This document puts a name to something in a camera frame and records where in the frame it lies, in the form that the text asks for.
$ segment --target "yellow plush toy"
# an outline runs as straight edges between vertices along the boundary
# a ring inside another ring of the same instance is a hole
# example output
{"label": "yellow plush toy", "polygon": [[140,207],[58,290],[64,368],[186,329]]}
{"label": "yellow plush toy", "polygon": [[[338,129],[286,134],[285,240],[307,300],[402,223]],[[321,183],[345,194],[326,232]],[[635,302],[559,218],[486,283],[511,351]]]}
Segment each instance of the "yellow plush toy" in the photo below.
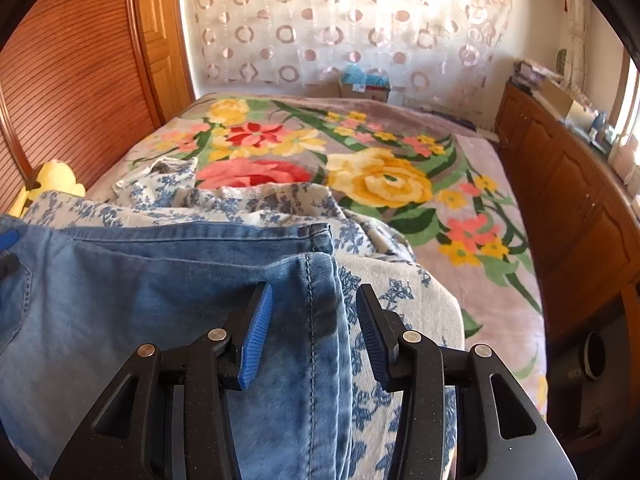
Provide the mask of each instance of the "yellow plush toy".
{"label": "yellow plush toy", "polygon": [[9,215],[21,218],[31,202],[36,200],[40,193],[48,190],[63,191],[77,196],[84,196],[86,192],[82,184],[76,183],[74,172],[64,162],[45,162],[34,168],[33,175],[22,186],[18,198],[9,209]]}

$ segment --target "pink bedspread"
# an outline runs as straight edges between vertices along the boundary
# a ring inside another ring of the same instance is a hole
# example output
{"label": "pink bedspread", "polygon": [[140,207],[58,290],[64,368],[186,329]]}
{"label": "pink bedspread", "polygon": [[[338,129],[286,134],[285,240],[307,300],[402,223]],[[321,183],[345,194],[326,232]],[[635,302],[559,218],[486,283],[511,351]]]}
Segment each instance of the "pink bedspread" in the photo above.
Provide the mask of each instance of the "pink bedspread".
{"label": "pink bedspread", "polygon": [[133,147],[105,180],[161,155],[197,157],[202,188],[313,181],[331,187],[341,206],[383,219],[458,299],[467,345],[492,346],[545,413],[540,292],[489,142],[366,100],[216,94]]}

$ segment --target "cardboard box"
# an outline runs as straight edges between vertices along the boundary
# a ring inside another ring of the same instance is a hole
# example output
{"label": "cardboard box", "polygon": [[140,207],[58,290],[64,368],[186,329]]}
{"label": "cardboard box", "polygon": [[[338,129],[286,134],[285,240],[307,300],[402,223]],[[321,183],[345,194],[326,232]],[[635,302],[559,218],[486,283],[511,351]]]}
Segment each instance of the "cardboard box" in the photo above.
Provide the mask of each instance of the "cardboard box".
{"label": "cardboard box", "polygon": [[589,133],[591,125],[596,118],[594,112],[585,108],[558,85],[545,79],[540,86],[540,95],[567,121],[580,128],[585,133]]}
{"label": "cardboard box", "polygon": [[354,85],[351,83],[340,83],[340,97],[349,99],[369,99],[386,103],[389,98],[389,88],[373,85]]}

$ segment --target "metal pin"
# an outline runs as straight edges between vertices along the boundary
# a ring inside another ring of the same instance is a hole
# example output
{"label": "metal pin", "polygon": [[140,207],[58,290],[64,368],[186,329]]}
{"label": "metal pin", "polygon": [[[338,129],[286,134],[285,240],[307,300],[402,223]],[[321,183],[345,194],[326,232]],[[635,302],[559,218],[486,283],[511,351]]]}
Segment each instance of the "metal pin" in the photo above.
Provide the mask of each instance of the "metal pin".
{"label": "metal pin", "polygon": [[422,336],[415,330],[407,330],[402,334],[402,339],[404,339],[408,343],[419,343],[422,339]]}
{"label": "metal pin", "polygon": [[492,354],[491,349],[487,345],[477,345],[474,351],[476,355],[480,357],[491,357]]}
{"label": "metal pin", "polygon": [[224,328],[214,328],[209,330],[207,337],[212,341],[222,341],[226,338],[226,330]]}
{"label": "metal pin", "polygon": [[150,343],[146,343],[138,347],[138,355],[140,357],[151,357],[155,353],[156,347]]}

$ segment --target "jeans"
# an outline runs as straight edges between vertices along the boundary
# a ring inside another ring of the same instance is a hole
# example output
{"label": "jeans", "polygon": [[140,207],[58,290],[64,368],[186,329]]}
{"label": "jeans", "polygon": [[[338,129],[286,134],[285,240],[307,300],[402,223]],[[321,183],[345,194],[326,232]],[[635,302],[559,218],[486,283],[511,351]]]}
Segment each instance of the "jeans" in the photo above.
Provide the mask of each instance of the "jeans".
{"label": "jeans", "polygon": [[56,231],[0,218],[0,234],[12,229],[20,266],[0,282],[0,420],[38,476],[137,346],[190,344],[265,281],[274,307],[258,374],[229,393],[242,476],[346,477],[350,348],[327,225]]}

